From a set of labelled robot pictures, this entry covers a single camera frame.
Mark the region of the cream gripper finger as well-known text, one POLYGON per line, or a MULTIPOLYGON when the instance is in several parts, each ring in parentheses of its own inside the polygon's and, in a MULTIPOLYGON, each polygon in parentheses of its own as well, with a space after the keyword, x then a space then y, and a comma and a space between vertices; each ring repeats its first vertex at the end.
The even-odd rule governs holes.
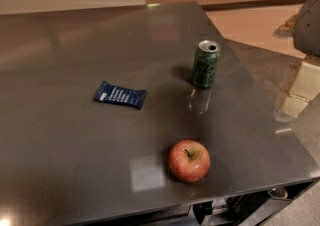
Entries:
POLYGON ((278 122, 297 118, 320 93, 320 65, 302 61, 294 73, 284 79, 284 84, 275 108, 275 120, 278 122))

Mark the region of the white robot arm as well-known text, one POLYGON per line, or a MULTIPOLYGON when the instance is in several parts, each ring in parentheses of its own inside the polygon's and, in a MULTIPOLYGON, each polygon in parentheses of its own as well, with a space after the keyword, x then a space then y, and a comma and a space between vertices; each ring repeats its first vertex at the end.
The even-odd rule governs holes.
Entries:
POLYGON ((320 93, 320 0, 307 0, 293 25, 294 48, 306 57, 284 80, 286 88, 278 95, 273 113, 278 122, 289 122, 320 93))

